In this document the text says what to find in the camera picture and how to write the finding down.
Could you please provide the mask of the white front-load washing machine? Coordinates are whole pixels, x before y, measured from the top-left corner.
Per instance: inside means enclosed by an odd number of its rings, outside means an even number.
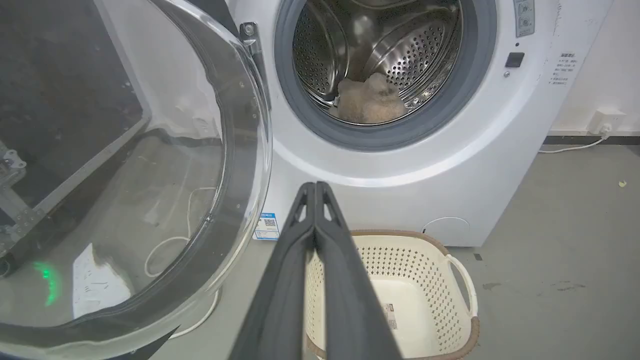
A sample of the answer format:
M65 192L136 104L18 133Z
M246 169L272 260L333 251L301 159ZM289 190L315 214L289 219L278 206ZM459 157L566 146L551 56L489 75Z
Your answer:
M350 230L482 246L521 184L614 0L226 0L257 39L273 155L263 213L330 184ZM386 76L407 114L330 114Z

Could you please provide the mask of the transparent round washing machine door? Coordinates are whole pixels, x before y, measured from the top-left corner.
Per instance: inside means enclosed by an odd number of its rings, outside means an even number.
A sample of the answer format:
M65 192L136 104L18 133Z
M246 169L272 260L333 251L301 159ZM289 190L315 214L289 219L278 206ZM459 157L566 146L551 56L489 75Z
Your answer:
M226 0L0 0L0 360L147 360L205 322L269 102ZM90 243L132 296L74 319Z

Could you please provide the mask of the cream perforated laundry basket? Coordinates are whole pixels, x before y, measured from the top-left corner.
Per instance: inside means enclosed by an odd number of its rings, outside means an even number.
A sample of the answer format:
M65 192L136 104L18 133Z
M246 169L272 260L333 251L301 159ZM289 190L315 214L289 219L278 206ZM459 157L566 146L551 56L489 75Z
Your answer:
M351 235L403 360L464 360L480 335L477 292L466 267L420 232Z

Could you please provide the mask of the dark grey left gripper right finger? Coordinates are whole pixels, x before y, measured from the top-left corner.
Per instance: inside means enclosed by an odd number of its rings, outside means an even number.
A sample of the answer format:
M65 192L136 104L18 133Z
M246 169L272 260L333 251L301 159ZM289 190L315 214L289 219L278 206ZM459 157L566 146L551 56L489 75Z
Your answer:
M338 200L315 184L315 250L323 263L326 359L402 360Z

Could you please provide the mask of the blue energy label sticker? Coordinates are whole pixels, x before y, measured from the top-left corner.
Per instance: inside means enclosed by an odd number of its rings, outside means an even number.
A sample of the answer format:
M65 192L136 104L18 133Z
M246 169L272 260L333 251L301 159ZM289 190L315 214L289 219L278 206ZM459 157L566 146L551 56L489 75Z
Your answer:
M278 226L276 214L262 212L259 216L256 228L254 228L253 238L256 240L276 241L281 232Z

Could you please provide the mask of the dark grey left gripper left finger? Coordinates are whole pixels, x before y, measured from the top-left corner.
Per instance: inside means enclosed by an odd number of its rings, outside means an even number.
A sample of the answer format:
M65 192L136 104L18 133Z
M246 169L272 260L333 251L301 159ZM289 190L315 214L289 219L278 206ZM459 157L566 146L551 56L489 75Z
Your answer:
M303 360L307 257L314 252L316 184L304 183L266 264L229 360Z

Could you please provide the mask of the white wall socket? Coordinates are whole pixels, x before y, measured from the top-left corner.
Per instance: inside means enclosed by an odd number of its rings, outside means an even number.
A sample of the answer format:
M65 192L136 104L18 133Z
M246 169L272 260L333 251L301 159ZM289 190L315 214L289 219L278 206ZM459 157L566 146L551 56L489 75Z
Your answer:
M609 136L626 119L627 114L613 107L599 107L594 111L586 128L592 136Z

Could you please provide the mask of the beige fluffy garment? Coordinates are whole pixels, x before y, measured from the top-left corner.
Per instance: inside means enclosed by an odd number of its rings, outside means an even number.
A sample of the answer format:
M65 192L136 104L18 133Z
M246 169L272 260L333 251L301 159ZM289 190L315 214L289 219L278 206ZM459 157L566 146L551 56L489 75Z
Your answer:
M379 125L409 112L398 87L381 73L373 73L364 82L341 80L337 89L337 105L330 109L330 114L347 123Z

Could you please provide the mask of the white power strip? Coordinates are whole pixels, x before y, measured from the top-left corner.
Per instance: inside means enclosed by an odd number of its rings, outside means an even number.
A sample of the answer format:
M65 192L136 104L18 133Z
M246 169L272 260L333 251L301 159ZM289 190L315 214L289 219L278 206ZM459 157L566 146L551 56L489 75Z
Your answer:
M99 259L93 243L75 258L71 274L73 319L117 306L132 296L128 281L109 261Z

